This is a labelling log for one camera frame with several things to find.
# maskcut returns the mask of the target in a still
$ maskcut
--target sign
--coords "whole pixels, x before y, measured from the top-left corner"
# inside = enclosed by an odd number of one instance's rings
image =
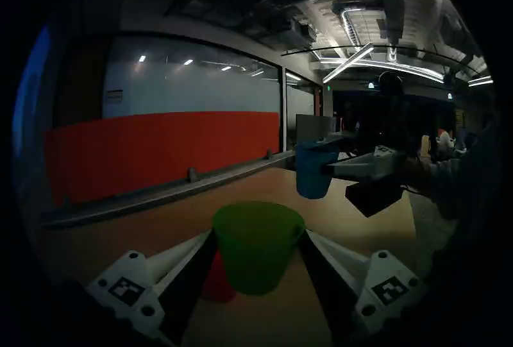
[[[123,101],[123,91],[118,90],[107,90],[105,95],[105,102],[108,104],[119,104]]]

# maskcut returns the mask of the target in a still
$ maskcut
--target person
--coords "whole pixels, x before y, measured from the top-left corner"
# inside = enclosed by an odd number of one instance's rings
[[[438,142],[438,158],[440,160],[447,160],[453,155],[454,143],[451,140],[451,136],[446,130],[440,134],[440,141]]]
[[[477,239],[484,230],[487,210],[500,189],[503,151],[498,121],[488,125],[476,144],[462,158],[426,164],[418,158],[406,159],[399,169],[402,182],[417,188],[439,208],[441,216],[458,221],[455,233],[444,247],[440,260],[450,260],[463,245]],[[446,270],[433,263],[430,273]]]

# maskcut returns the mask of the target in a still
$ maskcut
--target glass wall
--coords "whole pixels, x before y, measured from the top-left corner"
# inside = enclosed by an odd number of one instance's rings
[[[287,150],[297,143],[296,115],[320,115],[320,87],[297,74],[285,72],[287,79]]]
[[[104,84],[103,118],[199,111],[280,113],[278,69],[183,40],[117,38]]]
[[[46,138],[58,207],[176,185],[281,150],[277,67],[164,37],[88,40],[70,57],[59,129]]]

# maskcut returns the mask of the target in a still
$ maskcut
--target blue cup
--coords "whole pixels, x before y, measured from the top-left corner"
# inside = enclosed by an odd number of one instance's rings
[[[296,189],[307,199],[322,199],[328,193],[332,177],[322,173],[322,167],[339,159],[336,146],[318,142],[296,146]]]

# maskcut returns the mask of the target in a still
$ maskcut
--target ceiling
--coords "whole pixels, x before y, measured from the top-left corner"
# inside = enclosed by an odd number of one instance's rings
[[[310,55],[311,68],[321,74],[333,68],[321,58],[348,58],[368,42],[375,46],[370,60],[464,81],[488,74],[450,0],[126,0],[125,10],[201,19],[283,54],[320,49],[297,54]]]

